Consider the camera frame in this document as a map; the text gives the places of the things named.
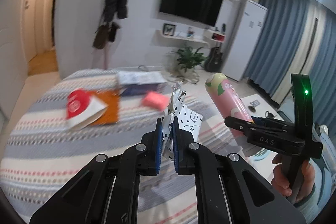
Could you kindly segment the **right hand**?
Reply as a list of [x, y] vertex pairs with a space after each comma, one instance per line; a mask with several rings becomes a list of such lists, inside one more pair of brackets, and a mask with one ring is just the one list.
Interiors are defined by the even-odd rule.
[[[276, 164], [273, 169], [274, 178], [271, 181], [272, 186], [284, 197], [289, 197], [292, 194], [292, 189], [289, 187], [289, 181], [282, 172], [282, 156], [277, 154], [273, 160]], [[304, 161], [301, 172], [303, 174], [303, 184], [298, 192], [296, 202], [302, 201], [309, 194], [311, 194], [315, 179], [315, 169], [307, 160]]]

